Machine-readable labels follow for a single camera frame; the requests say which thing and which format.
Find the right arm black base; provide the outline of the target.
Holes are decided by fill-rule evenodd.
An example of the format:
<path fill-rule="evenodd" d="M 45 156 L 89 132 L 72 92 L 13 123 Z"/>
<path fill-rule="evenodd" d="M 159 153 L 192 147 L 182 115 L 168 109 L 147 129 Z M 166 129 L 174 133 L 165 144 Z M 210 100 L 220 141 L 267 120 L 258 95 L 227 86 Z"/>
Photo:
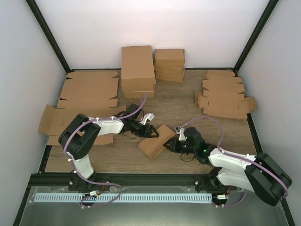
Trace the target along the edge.
<path fill-rule="evenodd" d="M 196 174 L 194 177 L 195 190 L 197 192 L 206 191 L 207 193 L 227 192 L 228 186 L 223 185 L 217 178 L 216 173 Z"/>

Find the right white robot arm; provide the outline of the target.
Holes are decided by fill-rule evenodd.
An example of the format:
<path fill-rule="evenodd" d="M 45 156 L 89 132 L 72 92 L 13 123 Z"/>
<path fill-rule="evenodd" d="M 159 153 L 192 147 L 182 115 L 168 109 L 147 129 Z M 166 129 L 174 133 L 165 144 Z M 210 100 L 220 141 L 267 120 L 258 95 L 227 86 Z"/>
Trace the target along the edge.
<path fill-rule="evenodd" d="M 177 127 L 175 137 L 164 143 L 169 151 L 193 154 L 204 165 L 213 167 L 210 186 L 219 190 L 235 186 L 254 192 L 268 205 L 275 206 L 288 195 L 292 179 L 266 153 L 237 154 L 207 143 L 195 127 Z"/>

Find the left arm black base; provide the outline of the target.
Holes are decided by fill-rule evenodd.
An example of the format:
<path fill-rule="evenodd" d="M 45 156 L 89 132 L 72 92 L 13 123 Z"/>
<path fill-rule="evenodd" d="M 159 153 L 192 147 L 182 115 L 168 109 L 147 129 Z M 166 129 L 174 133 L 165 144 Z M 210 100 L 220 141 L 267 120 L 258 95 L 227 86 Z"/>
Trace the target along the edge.
<path fill-rule="evenodd" d="M 80 193 L 88 193 L 94 190 L 108 191 L 110 188 L 110 185 L 107 184 L 108 179 L 108 177 L 102 178 L 93 174 L 87 179 L 92 182 L 87 182 L 80 178 L 77 174 L 74 174 L 71 176 L 69 181 L 69 190 L 78 191 Z"/>

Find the small cardboard box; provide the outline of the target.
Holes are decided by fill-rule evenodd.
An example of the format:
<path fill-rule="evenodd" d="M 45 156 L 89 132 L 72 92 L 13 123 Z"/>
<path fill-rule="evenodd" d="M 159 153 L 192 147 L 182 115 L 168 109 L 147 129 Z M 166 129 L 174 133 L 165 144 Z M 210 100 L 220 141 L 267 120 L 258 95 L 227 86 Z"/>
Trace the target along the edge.
<path fill-rule="evenodd" d="M 158 157 L 165 150 L 164 144 L 175 135 L 175 132 L 165 124 L 161 125 L 157 132 L 159 137 L 145 138 L 138 145 L 150 159 Z"/>

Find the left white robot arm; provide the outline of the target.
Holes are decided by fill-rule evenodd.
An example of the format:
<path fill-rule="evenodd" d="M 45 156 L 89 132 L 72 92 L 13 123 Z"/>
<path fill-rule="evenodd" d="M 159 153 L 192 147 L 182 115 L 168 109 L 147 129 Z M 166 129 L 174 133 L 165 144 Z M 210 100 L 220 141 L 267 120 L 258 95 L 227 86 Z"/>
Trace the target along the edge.
<path fill-rule="evenodd" d="M 96 178 L 92 176 L 94 169 L 89 159 L 89 151 L 97 137 L 108 134 L 122 134 L 131 132 L 133 135 L 144 138 L 157 138 L 159 133 L 149 124 L 154 114 L 143 114 L 141 106 L 131 104 L 125 111 L 108 118 L 91 118 L 85 114 L 78 114 L 60 135 L 58 142 L 64 154 L 74 166 L 74 173 L 81 176 L 79 184 L 85 190 L 91 190 L 96 185 Z"/>

